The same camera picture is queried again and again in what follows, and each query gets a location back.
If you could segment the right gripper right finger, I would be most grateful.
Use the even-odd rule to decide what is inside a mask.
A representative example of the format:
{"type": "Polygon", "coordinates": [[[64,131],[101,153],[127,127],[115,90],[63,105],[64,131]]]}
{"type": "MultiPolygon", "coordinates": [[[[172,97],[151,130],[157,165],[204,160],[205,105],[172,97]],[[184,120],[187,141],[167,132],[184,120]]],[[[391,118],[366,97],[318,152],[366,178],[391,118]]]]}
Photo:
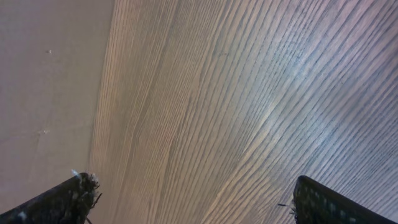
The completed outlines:
{"type": "Polygon", "coordinates": [[[397,224],[305,175],[297,178],[293,196],[297,224],[397,224]]]}

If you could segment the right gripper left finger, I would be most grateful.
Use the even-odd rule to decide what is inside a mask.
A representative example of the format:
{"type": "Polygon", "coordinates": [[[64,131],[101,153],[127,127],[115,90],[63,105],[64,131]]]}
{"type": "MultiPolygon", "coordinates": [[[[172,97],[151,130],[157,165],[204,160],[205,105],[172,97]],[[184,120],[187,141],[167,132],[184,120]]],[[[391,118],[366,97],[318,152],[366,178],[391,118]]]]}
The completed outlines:
{"type": "Polygon", "coordinates": [[[5,224],[84,224],[97,204],[99,181],[94,174],[73,177],[1,214],[5,224]]]}

